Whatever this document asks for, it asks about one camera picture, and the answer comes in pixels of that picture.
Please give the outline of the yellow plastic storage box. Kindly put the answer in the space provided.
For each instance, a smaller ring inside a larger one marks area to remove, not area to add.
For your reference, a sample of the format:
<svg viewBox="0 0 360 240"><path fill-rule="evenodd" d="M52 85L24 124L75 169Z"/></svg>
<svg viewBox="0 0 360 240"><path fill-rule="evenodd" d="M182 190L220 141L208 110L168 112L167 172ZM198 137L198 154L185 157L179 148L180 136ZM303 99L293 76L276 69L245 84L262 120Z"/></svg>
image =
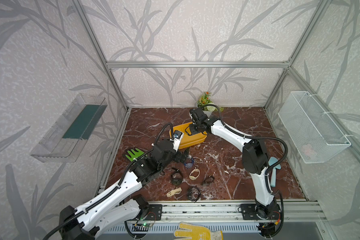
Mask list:
<svg viewBox="0 0 360 240"><path fill-rule="evenodd" d="M177 125L177 126L173 126L172 124L170 124L170 126L172 127L172 130L173 130L173 133L175 130L178 130L178 131L181 131L184 133L184 137L181 141L181 144L180 144L180 147L179 149L186 149L188 147L191 147L191 146L195 146L195 145L198 145L198 144L201 144L205 141L205 139L207 138L207 133L199 133L199 134L196 134L196 135L192 135L192 136L188 136L186 133L185 133L185 128L188 127L192 122L188 122L188 123L185 123L185 124L182 124L182 125ZM170 140L170 151L173 150L173 142L172 140Z"/></svg>

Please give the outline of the silver chain watch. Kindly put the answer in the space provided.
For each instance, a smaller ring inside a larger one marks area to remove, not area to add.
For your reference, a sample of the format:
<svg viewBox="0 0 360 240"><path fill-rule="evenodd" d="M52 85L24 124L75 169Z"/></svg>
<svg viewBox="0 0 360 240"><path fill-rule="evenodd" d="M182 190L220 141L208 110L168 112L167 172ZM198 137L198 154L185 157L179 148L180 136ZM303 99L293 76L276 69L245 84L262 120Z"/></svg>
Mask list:
<svg viewBox="0 0 360 240"><path fill-rule="evenodd" d="M194 157L194 159L195 159L195 162L196 163L198 163L198 164L202 164L204 161L201 159L201 158L199 158L199 157Z"/></svg>

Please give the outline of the black slim watch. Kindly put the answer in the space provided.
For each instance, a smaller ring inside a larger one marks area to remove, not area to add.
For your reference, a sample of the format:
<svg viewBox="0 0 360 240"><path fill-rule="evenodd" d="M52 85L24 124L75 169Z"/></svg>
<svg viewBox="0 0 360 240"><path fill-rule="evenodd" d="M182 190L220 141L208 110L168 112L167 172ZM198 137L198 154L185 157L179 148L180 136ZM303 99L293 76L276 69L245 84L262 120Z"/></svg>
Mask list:
<svg viewBox="0 0 360 240"><path fill-rule="evenodd" d="M192 134L192 131L191 131L191 129L190 129L190 126L188 126L188 127L185 128L185 133L186 133L188 136L192 136L192 135L193 135L193 134Z"/></svg>

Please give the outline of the beige strap watch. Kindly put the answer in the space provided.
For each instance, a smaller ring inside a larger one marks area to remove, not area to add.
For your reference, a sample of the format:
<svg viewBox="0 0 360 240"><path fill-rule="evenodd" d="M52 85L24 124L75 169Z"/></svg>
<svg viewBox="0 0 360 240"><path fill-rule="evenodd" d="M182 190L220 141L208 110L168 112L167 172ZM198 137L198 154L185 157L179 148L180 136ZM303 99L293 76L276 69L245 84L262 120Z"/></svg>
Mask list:
<svg viewBox="0 0 360 240"><path fill-rule="evenodd" d="M200 176L201 172L199 169L193 169L189 174L189 179L195 181Z"/></svg>

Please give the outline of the thin dark strap watch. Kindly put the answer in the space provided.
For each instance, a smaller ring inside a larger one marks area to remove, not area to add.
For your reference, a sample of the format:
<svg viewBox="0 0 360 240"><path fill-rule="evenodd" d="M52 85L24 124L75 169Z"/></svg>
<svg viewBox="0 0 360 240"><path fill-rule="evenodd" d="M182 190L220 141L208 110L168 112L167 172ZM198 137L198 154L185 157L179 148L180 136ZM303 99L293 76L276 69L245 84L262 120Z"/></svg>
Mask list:
<svg viewBox="0 0 360 240"><path fill-rule="evenodd" d="M202 186L210 186L214 181L215 181L214 176L208 176L203 180Z"/></svg>

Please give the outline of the black rugged sport watch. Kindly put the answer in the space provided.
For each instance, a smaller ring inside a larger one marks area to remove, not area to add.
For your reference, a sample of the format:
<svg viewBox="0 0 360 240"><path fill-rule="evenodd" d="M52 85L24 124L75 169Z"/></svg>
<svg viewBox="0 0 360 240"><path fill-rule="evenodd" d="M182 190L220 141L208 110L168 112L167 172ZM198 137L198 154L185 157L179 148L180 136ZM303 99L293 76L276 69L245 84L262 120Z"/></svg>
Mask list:
<svg viewBox="0 0 360 240"><path fill-rule="evenodd" d="M201 190L198 187L191 186L187 190L187 199L191 202L197 202L201 197Z"/></svg>

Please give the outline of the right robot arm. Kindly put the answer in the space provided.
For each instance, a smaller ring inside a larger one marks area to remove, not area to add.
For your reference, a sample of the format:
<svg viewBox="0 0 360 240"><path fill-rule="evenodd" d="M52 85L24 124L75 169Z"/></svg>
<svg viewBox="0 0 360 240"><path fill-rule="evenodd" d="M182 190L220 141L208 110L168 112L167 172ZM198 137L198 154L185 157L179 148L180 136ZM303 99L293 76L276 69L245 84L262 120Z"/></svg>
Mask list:
<svg viewBox="0 0 360 240"><path fill-rule="evenodd" d="M278 204L275 193L271 189L269 173L283 162L288 155L288 145L285 141L274 137L254 137L236 130L224 122L221 112L219 115L207 116L203 108L190 110L192 124L189 125L190 134L203 132L218 136L242 151L242 164L250 173L256 192L256 214L260 219L268 219L277 210ZM264 140L274 140L284 146L284 153L280 160L269 164L269 156Z"/></svg>

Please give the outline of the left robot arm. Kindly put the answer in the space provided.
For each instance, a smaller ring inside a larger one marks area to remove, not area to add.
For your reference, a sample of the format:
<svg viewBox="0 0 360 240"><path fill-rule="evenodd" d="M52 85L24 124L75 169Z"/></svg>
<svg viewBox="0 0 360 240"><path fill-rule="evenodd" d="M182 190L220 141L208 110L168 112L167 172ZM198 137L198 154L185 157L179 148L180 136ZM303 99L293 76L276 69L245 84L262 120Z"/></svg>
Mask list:
<svg viewBox="0 0 360 240"><path fill-rule="evenodd" d="M172 161L188 156L179 152L181 141L181 137L174 136L154 143L151 150L134 158L121 178L104 192L76 208L64 208L59 225L44 239L59 233L63 240L94 240L113 225L136 218L148 203L141 197L126 203L123 200L156 179Z"/></svg>

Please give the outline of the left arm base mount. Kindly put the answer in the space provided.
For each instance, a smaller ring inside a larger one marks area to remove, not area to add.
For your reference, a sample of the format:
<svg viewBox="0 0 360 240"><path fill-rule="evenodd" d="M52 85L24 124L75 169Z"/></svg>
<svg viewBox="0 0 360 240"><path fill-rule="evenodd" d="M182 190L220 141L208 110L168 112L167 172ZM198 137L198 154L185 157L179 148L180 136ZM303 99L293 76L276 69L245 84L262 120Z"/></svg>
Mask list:
<svg viewBox="0 0 360 240"><path fill-rule="evenodd" d="M138 214L135 221L160 221L163 213L163 205L150 204Z"/></svg>

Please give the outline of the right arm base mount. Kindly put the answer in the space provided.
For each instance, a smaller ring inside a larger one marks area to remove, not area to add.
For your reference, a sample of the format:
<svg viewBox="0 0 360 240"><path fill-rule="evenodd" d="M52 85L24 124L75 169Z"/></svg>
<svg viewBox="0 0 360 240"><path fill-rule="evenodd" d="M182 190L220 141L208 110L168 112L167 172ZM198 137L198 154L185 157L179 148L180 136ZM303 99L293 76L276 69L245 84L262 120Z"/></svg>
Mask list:
<svg viewBox="0 0 360 240"><path fill-rule="evenodd" d="M261 214L257 211L256 204L241 204L238 207L238 212L245 221L276 221L282 213L280 206L277 205L268 216L261 217Z"/></svg>

